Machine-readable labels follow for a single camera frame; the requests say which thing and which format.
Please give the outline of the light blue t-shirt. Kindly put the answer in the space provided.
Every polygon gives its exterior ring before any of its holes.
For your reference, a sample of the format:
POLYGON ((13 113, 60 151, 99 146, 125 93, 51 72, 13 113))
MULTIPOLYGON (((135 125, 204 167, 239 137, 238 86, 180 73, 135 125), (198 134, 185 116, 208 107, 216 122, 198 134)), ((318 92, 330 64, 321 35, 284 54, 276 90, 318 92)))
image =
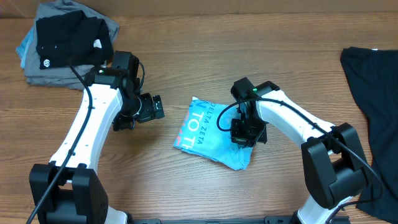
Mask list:
POLYGON ((231 134, 221 131, 231 126, 238 112, 231 108, 224 114, 226 105, 193 97, 174 147, 198 156, 220 162, 233 170, 244 170, 250 163, 252 148, 231 141, 231 134))

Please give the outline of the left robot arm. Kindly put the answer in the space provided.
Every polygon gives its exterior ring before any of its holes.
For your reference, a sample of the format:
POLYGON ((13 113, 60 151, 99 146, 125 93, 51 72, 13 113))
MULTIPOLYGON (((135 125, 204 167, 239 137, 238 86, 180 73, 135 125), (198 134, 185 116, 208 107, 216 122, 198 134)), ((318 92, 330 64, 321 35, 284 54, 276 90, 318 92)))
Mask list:
POLYGON ((110 67, 95 66, 79 80, 83 98, 62 145, 47 164, 29 174, 35 207, 27 219, 40 223, 132 223, 132 215, 109 205, 98 163, 110 129, 132 130, 136 123, 161 119, 159 95, 142 93, 142 62, 117 51, 110 67))

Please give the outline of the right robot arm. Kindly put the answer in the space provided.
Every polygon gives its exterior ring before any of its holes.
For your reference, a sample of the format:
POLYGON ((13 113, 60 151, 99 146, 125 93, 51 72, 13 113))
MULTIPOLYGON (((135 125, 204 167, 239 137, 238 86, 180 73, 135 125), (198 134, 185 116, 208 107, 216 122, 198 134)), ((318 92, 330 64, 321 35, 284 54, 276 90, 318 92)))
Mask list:
POLYGON ((234 82, 231 94, 239 113, 231 122, 233 143, 249 147, 265 143, 271 124, 302 153, 309 198, 293 214, 266 216, 265 223, 349 223, 349 217, 338 212, 373 179, 354 127, 317 118, 270 81, 254 86, 244 77, 234 82))

